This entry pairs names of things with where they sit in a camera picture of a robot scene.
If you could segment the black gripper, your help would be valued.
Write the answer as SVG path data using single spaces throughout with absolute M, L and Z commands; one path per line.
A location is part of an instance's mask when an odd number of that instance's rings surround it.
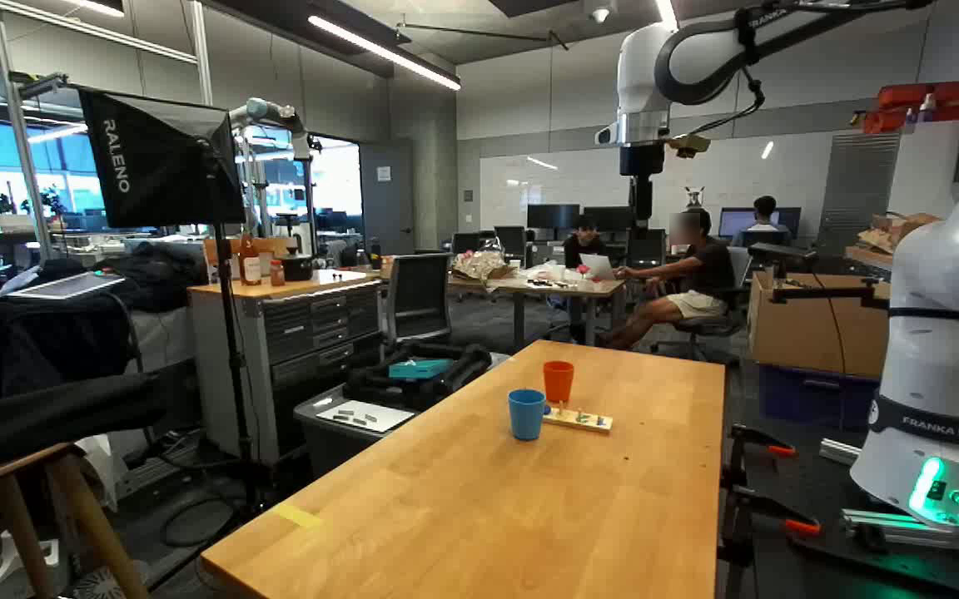
M 624 146 L 619 172 L 630 180 L 630 211 L 638 220 L 652 216 L 652 176 L 662 171 L 662 146 Z

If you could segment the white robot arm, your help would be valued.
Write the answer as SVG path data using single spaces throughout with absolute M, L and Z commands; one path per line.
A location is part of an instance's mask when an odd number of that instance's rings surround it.
M 652 176 L 666 151 L 685 142 L 671 127 L 672 105 L 715 100 L 736 74 L 747 76 L 754 102 L 727 119 L 754 117 L 767 94 L 754 67 L 803 41 L 847 27 L 867 12 L 918 9 L 933 0 L 757 0 L 732 12 L 696 22 L 645 22 L 619 43 L 616 58 L 616 117 L 598 132 L 599 146 L 619 152 L 619 172 L 630 180 L 630 211 L 642 224 L 652 216 Z

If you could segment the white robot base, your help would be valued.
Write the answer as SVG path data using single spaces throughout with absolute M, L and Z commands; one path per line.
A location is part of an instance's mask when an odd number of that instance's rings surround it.
M 850 480 L 959 529 L 959 201 L 892 253 L 886 359 Z

